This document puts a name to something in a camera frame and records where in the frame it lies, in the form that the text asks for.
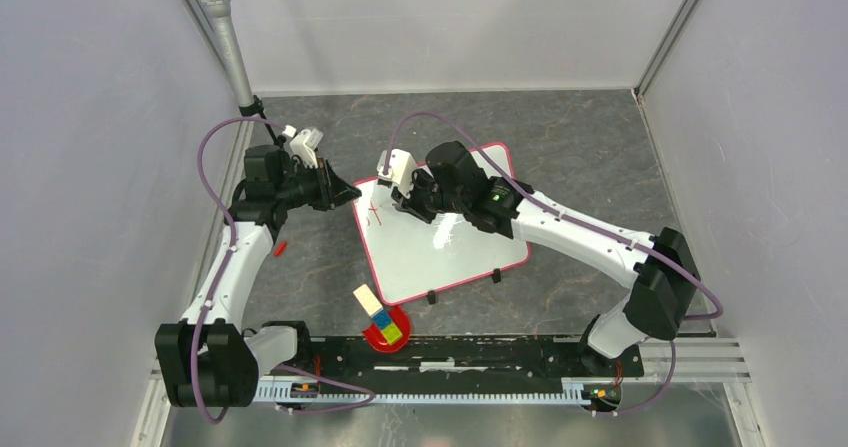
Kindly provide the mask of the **pink framed whiteboard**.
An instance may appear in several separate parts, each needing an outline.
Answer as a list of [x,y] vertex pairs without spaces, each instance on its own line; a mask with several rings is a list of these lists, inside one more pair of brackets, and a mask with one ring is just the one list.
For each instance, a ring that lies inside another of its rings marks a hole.
[[361,196],[353,203],[353,214],[376,292],[385,304],[486,278],[530,257],[527,243],[481,232],[460,214],[439,214],[425,223],[397,211],[391,189],[375,177],[355,186]]

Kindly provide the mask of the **silver microphone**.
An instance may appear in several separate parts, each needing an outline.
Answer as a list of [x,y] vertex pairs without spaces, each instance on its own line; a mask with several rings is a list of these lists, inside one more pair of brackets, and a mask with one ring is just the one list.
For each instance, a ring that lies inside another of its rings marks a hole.
[[239,111],[242,116],[253,116],[256,100],[232,21],[231,0],[200,0],[200,4],[215,33]]

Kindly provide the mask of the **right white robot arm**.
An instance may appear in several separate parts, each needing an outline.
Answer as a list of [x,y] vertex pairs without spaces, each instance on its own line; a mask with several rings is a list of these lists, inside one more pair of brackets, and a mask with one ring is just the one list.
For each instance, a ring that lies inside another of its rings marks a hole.
[[632,345],[671,341],[686,320],[700,276],[684,235],[630,230],[556,204],[458,141],[433,148],[425,164],[400,149],[382,153],[378,182],[397,210],[431,223],[458,214],[477,230],[538,244],[615,280],[628,297],[594,319],[577,349],[580,367],[602,375]]

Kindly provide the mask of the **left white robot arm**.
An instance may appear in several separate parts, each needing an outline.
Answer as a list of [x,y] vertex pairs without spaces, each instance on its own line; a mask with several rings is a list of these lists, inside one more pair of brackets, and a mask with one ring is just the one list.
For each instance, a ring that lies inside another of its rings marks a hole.
[[242,321],[259,269],[291,210],[330,211],[358,199],[330,163],[306,167],[272,145],[251,147],[244,179],[227,210],[222,243],[200,292],[181,319],[159,327],[154,346],[170,403],[176,407],[246,407],[258,382],[278,365],[290,374],[314,361],[302,321],[270,321],[246,337]]

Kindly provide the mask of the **red marker cap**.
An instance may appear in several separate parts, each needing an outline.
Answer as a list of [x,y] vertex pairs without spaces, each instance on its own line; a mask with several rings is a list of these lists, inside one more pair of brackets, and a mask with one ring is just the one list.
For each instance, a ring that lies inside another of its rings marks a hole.
[[282,241],[282,242],[280,242],[280,243],[276,246],[276,248],[275,248],[275,250],[274,250],[274,252],[273,252],[273,256],[274,256],[274,257],[280,257],[280,256],[282,256],[282,255],[283,255],[283,253],[285,252],[286,248],[287,248],[287,245],[288,245],[288,243],[287,243],[286,241]]

